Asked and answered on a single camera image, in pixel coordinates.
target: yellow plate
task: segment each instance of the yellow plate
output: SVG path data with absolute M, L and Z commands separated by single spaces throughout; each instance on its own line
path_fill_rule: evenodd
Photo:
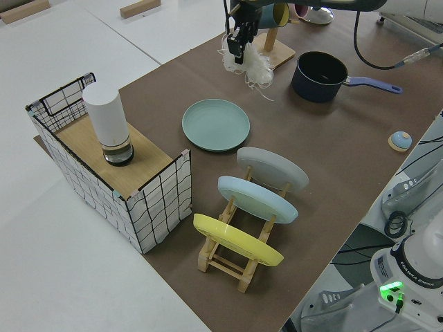
M 194 227 L 222 246 L 267 266 L 277 266 L 283 256 L 259 239 L 217 219 L 194 214 Z

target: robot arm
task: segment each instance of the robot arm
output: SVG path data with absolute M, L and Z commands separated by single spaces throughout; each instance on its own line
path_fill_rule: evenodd
M 235 56 L 238 64 L 243 63 L 246 43 L 252 42 L 257 35 L 262 7 L 273 3 L 294 3 L 355 12 L 377 11 L 443 22 L 442 0 L 230 0 L 230 11 L 226 13 L 226 34 L 229 52 Z M 229 17 L 235 21 L 234 33 L 229 31 Z
M 372 256 L 371 273 L 380 288 L 379 303 L 427 331 L 443 329 L 443 210 L 422 230 Z

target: white rope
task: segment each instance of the white rope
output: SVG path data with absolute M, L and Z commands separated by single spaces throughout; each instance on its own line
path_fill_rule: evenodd
M 231 73 L 244 76 L 245 83 L 251 88 L 260 92 L 267 100 L 273 101 L 263 94 L 260 89 L 266 89 L 272 84 L 274 77 L 273 67 L 268 57 L 258 53 L 257 48 L 247 43 L 244 48 L 243 64 L 235 63 L 234 55 L 229 53 L 226 35 L 221 39 L 221 50 L 217 51 L 223 55 L 224 68 Z

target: wooden stand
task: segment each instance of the wooden stand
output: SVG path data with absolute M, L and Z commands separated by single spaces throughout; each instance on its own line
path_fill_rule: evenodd
M 274 68 L 281 66 L 296 54 L 293 49 L 276 39 L 277 32 L 278 28 L 269 29 L 268 33 L 258 35 L 253 41 L 258 52 L 269 57 Z
M 128 124 L 134 146 L 131 163 L 116 167 L 103 157 L 92 123 L 86 114 L 57 132 L 57 137 L 80 157 L 95 173 L 117 190 L 124 199 L 156 176 L 172 159 L 153 142 Z
M 245 180 L 251 180 L 251 171 L 252 168 L 248 167 L 248 171 L 245 176 Z M 279 192 L 281 197 L 285 197 L 287 191 L 289 190 L 290 184 L 288 183 L 286 187 Z M 225 207 L 224 211 L 219 215 L 219 220 L 229 224 L 232 218 L 234 217 L 234 213 L 237 210 L 237 207 L 233 204 L 234 198 L 231 198 L 228 202 L 228 205 Z M 269 235 L 271 234 L 272 227 L 275 223 L 275 216 L 271 218 L 271 220 L 266 221 L 262 228 L 262 231 L 258 237 L 261 242 L 266 243 L 268 241 Z M 257 268 L 258 261 L 249 259 L 245 268 L 234 264 L 233 262 L 219 256 L 216 254 L 217 248 L 219 244 L 211 239 L 210 237 L 206 237 L 205 244 L 203 248 L 200 250 L 199 258 L 198 258 L 198 269 L 202 272 L 206 272 L 209 265 L 222 270 L 225 273 L 233 276 L 234 278 L 239 279 L 237 290 L 245 293 L 248 288 L 251 280 L 254 276 L 255 269 Z
M 48 0 L 34 0 L 30 3 L 25 3 L 17 8 L 7 10 L 0 13 L 0 17 L 6 24 L 18 21 L 24 17 L 31 16 L 37 12 L 50 8 Z
M 132 5 L 120 8 L 120 15 L 124 19 L 145 12 L 146 10 L 159 7 L 160 0 L 141 0 Z

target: grid pattern box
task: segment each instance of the grid pattern box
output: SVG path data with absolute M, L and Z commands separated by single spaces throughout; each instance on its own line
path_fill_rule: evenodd
M 144 254 L 192 212 L 190 150 L 183 151 L 124 199 L 56 135 L 87 114 L 82 91 L 95 80 L 93 73 L 83 75 L 29 104 L 26 110 L 75 192 Z

